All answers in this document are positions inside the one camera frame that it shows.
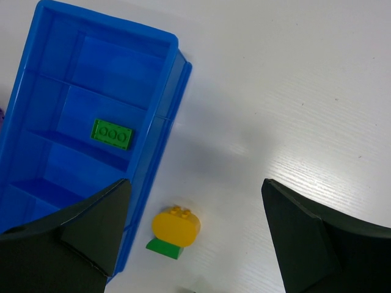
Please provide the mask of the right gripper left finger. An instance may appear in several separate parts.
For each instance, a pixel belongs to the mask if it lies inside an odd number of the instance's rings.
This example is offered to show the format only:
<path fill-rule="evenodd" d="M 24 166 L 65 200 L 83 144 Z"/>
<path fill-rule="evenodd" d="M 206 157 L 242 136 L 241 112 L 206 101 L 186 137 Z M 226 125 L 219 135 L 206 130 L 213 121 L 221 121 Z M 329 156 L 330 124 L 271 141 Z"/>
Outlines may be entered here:
<path fill-rule="evenodd" d="M 113 276 L 131 183 L 1 233 L 1 292 L 104 292 Z"/>

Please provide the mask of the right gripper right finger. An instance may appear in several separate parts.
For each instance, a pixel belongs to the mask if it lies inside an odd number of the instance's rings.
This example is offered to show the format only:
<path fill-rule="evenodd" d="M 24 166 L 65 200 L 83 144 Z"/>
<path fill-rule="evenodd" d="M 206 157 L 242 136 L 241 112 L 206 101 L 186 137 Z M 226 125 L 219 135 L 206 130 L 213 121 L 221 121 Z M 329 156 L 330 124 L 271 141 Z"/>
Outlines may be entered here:
<path fill-rule="evenodd" d="M 390 228 L 274 179 L 264 180 L 261 195 L 286 292 L 390 292 Z"/>

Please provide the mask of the green sloped lego brick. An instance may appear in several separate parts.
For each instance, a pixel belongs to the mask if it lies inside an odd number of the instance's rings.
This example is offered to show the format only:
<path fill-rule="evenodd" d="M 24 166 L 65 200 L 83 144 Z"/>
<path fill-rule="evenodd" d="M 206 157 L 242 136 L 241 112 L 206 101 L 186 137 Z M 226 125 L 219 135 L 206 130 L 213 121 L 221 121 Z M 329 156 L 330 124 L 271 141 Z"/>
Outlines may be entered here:
<path fill-rule="evenodd" d="M 178 259 L 184 250 L 183 247 L 179 247 L 166 241 L 162 241 L 158 238 L 152 239 L 146 245 L 146 249 L 172 259 Z"/>

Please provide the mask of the yellow oval lego piece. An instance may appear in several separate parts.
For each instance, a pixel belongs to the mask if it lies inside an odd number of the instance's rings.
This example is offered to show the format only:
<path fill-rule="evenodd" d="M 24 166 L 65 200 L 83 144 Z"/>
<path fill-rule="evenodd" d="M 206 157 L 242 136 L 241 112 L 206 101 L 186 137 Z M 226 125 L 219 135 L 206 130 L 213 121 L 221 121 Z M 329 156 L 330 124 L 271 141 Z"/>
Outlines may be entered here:
<path fill-rule="evenodd" d="M 167 208 L 152 220 L 152 231 L 156 238 L 183 248 L 194 243 L 200 229 L 199 218 L 191 210 L 180 206 Z"/>

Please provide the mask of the purple round lego piece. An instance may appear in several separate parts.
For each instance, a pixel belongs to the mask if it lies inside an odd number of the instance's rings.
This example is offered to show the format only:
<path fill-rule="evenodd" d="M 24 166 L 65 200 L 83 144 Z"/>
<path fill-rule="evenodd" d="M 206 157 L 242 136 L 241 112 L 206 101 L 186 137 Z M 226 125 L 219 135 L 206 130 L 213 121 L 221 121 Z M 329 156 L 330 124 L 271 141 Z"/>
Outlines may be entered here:
<path fill-rule="evenodd" d="M 5 112 L 4 110 L 0 107 L 0 131 L 4 125 L 4 119 L 5 119 Z"/>

